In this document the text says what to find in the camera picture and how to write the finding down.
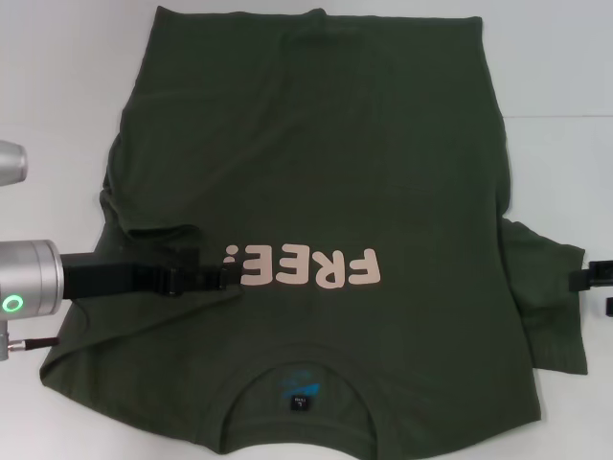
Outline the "dark green FREE t-shirt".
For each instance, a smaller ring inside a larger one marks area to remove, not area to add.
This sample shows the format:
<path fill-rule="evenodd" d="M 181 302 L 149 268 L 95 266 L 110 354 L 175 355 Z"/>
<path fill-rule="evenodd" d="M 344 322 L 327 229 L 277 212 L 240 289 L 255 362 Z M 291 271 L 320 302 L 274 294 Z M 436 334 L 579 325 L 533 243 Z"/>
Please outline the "dark green FREE t-shirt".
<path fill-rule="evenodd" d="M 504 123 L 464 19 L 159 8 L 98 251 L 197 247 L 241 282 L 83 299 L 48 388 L 219 454 L 418 460 L 541 417 L 583 375 L 584 252 L 505 214 Z"/>

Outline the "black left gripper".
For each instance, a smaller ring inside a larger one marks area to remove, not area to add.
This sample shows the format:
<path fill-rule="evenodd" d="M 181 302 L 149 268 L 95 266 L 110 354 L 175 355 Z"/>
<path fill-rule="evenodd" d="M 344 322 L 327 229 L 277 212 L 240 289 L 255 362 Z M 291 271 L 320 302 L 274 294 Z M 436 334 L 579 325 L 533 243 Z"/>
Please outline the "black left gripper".
<path fill-rule="evenodd" d="M 62 254 L 63 298 L 76 300 L 141 291 L 173 295 L 225 290 L 240 284 L 238 265 L 201 266 L 198 248 L 179 249 L 177 260 L 182 268 L 107 258 L 96 253 Z"/>

